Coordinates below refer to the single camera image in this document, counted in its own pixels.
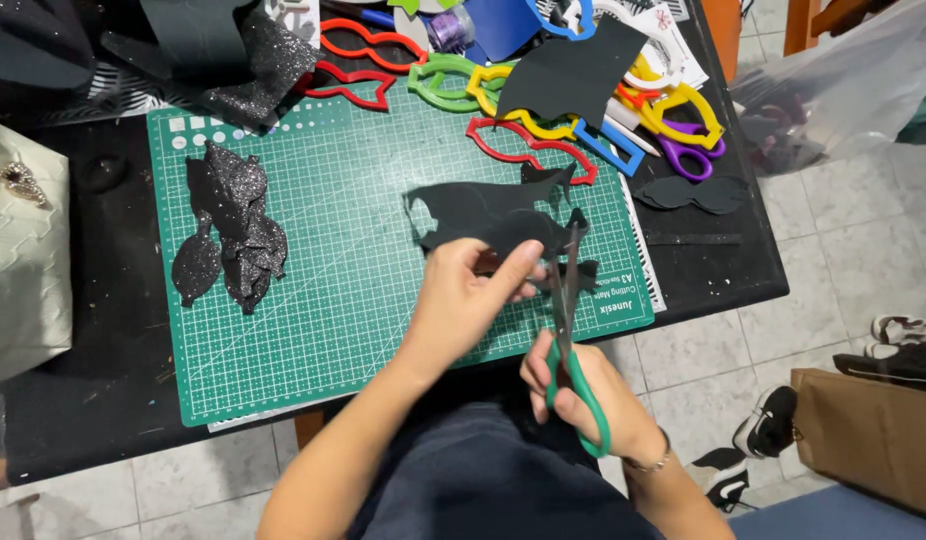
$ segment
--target purple-handled scissors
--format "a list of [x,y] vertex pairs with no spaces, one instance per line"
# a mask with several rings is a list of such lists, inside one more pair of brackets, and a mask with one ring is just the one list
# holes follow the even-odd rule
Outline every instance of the purple-handled scissors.
[[[701,124],[673,122],[667,119],[663,119],[662,123],[678,132],[689,135],[696,135],[699,132],[706,133],[707,131]],[[656,133],[656,139],[660,141],[662,152],[666,154],[666,158],[673,166],[673,170],[676,171],[676,174],[694,182],[703,182],[710,178],[710,176],[713,175],[713,163],[710,160],[719,158],[726,152],[726,143],[723,142],[722,138],[716,142],[712,150],[707,150],[698,144],[683,144],[676,142],[662,133]],[[680,158],[689,158],[697,162],[697,164],[703,168],[703,172],[700,174],[691,173],[683,166],[683,163],[680,162]]]

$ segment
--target person's left hand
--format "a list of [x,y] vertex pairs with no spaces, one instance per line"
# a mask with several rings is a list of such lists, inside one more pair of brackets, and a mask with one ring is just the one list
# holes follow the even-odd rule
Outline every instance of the person's left hand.
[[[503,264],[489,249],[481,240],[460,238],[426,258],[420,296],[399,349],[413,351],[434,378],[480,342],[507,301],[536,295],[527,278],[546,276],[537,240],[519,244]],[[493,276],[478,275],[485,272]]]

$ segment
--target bracelet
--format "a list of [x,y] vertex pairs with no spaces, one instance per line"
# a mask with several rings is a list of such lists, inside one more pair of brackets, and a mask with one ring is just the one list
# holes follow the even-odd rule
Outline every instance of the bracelet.
[[643,465],[638,463],[636,459],[633,459],[630,457],[624,457],[623,463],[625,463],[626,466],[633,469],[634,471],[639,471],[641,473],[648,473],[648,474],[655,473],[659,471],[660,469],[663,469],[664,467],[667,466],[667,462],[670,461],[670,456],[672,453],[671,448],[670,448],[670,436],[667,435],[667,432],[659,425],[657,425],[657,428],[660,428],[660,433],[662,434],[662,438],[663,440],[666,441],[666,450],[662,453],[662,458],[659,461],[657,461],[655,464],[649,467],[644,467]]

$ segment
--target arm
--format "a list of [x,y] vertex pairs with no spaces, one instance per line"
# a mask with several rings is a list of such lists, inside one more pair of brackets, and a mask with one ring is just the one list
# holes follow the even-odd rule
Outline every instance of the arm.
[[543,251],[528,241],[477,276],[488,246],[465,238],[426,260],[420,296],[393,359],[290,463],[266,503],[258,540],[337,539],[357,515],[390,440],[413,404],[486,334],[507,300],[536,294]]
[[[547,385],[551,372],[547,353],[553,336],[541,332],[523,360],[519,373],[530,389],[530,403],[537,422],[547,421]],[[599,400],[613,439],[610,454],[635,460],[651,467],[663,458],[667,441],[640,400],[633,395],[616,368],[600,349],[573,345],[580,367],[593,395]],[[570,388],[560,388],[553,409],[566,423],[576,427],[589,440],[599,443],[600,431],[589,408]],[[730,526],[680,465],[675,453],[656,472],[639,472],[625,465],[626,485],[634,508],[668,540],[733,540]]]

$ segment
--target white tile floor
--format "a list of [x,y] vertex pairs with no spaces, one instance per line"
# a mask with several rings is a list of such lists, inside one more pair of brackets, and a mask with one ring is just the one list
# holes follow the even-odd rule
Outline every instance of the white tile floor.
[[[779,57],[785,25],[786,0],[757,0],[741,69]],[[862,350],[874,314],[926,316],[926,147],[759,183],[790,295],[603,346],[684,462],[728,446],[761,391],[793,367],[833,369],[833,354]],[[295,454],[292,423],[278,423],[13,488],[0,506],[41,493],[37,539],[251,538]],[[621,485],[619,465],[607,465]],[[795,448],[752,462],[743,499],[763,507],[828,485],[807,472]]]

